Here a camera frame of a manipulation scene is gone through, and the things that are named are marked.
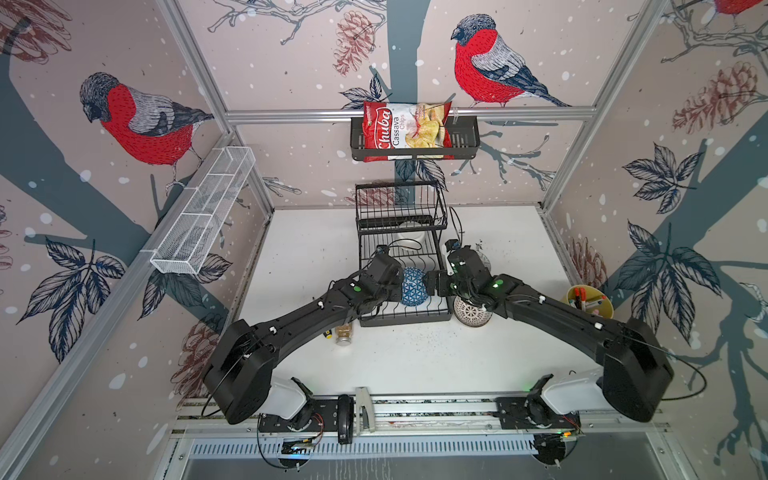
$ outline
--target black wire dish rack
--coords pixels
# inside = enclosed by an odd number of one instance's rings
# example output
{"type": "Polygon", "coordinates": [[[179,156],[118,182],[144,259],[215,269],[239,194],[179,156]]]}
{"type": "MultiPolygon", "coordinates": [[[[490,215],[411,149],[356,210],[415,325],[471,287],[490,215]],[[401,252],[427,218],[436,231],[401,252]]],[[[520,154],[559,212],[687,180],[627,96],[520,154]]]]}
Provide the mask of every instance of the black wire dish rack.
{"type": "Polygon", "coordinates": [[[427,300],[418,306],[384,302],[360,318],[361,326],[441,322],[451,319],[452,297],[435,294],[428,273],[445,270],[440,252],[442,231],[448,226],[445,198],[436,181],[392,182],[355,186],[357,238],[360,268],[389,246],[389,255],[403,268],[413,266],[425,273],[427,300]],[[423,238],[414,242],[414,237],[423,238]]]}

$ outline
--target robotic arm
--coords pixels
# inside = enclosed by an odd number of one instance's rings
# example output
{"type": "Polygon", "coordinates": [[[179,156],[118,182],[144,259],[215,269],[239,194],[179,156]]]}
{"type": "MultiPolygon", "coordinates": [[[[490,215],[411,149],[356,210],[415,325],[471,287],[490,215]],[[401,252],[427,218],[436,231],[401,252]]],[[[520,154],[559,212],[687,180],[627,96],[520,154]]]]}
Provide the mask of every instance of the robotic arm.
{"type": "MultiPolygon", "coordinates": [[[[674,373],[666,356],[654,348],[658,341],[645,323],[604,319],[542,295],[512,276],[492,276],[470,247],[453,250],[448,260],[453,269],[445,285],[448,295],[528,323],[576,347],[603,367],[596,383],[607,403],[630,419],[650,421],[674,373]]],[[[402,267],[382,246],[366,267],[335,282],[318,300],[270,322],[233,323],[204,369],[204,384],[227,421],[242,422],[260,408],[273,413],[263,408],[265,401],[276,404],[267,396],[286,388],[285,382],[272,379],[282,359],[314,336],[372,312],[396,297],[401,286],[402,267]]],[[[304,400],[311,398],[311,392],[294,381],[304,400]]],[[[298,412],[293,419],[297,425],[311,416],[311,408],[302,409],[301,403],[290,412],[298,412]]]]}

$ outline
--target red and white snack bag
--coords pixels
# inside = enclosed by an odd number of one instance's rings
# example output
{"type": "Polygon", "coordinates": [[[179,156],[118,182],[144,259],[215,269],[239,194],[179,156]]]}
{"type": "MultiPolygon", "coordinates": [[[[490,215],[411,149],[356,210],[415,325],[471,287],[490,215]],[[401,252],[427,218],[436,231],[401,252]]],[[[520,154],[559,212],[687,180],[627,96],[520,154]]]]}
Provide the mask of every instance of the red and white snack bag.
{"type": "MultiPolygon", "coordinates": [[[[365,102],[362,106],[362,132],[366,148],[450,147],[451,137],[445,131],[445,120],[451,111],[447,104],[385,104],[365,102]]],[[[410,159],[411,155],[366,157],[365,161],[410,159]]],[[[445,158],[443,155],[419,155],[419,158],[445,158]]]]}

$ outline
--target yellow cup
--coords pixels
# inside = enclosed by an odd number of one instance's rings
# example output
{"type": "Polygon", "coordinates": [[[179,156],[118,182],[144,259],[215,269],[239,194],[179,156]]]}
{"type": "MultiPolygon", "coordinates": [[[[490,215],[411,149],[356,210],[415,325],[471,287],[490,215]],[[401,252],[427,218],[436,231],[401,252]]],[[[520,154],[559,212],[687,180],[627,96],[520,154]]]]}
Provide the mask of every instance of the yellow cup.
{"type": "Polygon", "coordinates": [[[576,300],[576,289],[577,288],[583,288],[587,294],[587,302],[593,302],[595,300],[600,300],[603,296],[605,298],[603,299],[603,303],[587,310],[587,313],[592,313],[595,310],[598,311],[598,315],[600,315],[603,318],[614,318],[614,306],[611,305],[611,301],[607,298],[607,295],[602,293],[600,290],[594,288],[593,286],[589,285],[573,285],[571,288],[568,289],[568,292],[565,294],[562,300],[560,300],[562,303],[568,303],[569,300],[576,300]]]}

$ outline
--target bird head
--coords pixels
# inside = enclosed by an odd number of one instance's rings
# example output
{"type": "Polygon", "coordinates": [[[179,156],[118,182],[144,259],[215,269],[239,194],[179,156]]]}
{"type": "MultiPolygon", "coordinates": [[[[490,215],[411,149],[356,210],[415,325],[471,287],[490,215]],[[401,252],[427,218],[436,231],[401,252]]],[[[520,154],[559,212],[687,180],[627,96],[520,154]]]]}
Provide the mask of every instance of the bird head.
{"type": "Polygon", "coordinates": [[[80,102],[83,104],[83,112],[88,121],[111,121],[107,96],[112,88],[120,82],[110,74],[103,72],[94,73],[86,78],[80,87],[80,102]]]}
{"type": "Polygon", "coordinates": [[[496,22],[493,21],[490,15],[476,13],[462,18],[458,25],[456,25],[453,35],[451,35],[451,40],[456,40],[462,47],[466,47],[467,43],[475,36],[475,33],[481,30],[495,29],[496,22]]]}

